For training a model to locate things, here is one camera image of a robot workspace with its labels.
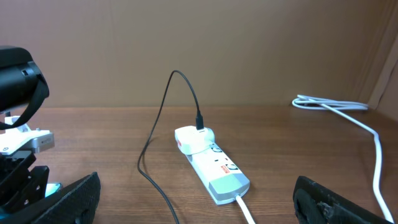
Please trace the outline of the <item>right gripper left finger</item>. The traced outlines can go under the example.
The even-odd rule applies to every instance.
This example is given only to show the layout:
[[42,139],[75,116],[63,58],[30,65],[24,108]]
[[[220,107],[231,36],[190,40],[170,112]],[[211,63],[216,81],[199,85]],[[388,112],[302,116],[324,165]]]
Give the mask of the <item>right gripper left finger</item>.
[[97,172],[1,220],[1,224],[92,224],[99,204]]

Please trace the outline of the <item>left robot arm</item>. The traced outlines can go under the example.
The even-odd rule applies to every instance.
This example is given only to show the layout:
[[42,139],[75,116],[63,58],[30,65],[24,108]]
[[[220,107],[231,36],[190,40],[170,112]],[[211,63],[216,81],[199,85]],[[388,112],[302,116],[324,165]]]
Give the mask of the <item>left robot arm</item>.
[[45,198],[49,168],[31,168],[35,155],[54,146],[49,130],[28,121],[49,97],[49,87],[28,50],[1,47],[1,217]]

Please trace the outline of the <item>turquoise screen Galaxy smartphone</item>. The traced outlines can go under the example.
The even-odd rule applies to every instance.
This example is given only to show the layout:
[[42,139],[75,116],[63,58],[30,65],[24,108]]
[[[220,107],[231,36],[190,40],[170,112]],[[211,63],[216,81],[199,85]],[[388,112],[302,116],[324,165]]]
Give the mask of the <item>turquoise screen Galaxy smartphone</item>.
[[42,190],[41,186],[36,186],[34,189],[30,189],[27,192],[12,190],[1,196],[1,219],[4,219],[11,214],[28,207],[29,205],[35,204],[45,197],[49,197],[55,192],[62,188],[62,184],[59,182],[48,183],[45,191]]

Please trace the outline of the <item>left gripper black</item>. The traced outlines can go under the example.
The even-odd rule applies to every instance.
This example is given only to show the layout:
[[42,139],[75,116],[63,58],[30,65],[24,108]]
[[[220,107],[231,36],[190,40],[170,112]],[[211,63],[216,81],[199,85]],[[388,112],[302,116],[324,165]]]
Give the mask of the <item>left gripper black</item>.
[[12,214],[43,199],[49,177],[47,166],[29,167],[36,158],[31,151],[1,156],[1,213]]

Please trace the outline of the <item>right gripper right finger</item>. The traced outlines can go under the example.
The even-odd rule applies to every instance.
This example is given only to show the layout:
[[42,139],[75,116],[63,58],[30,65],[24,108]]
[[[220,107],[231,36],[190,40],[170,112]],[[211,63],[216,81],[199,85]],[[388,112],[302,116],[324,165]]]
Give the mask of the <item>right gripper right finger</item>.
[[356,205],[330,189],[299,176],[293,192],[300,224],[388,224],[389,221]]

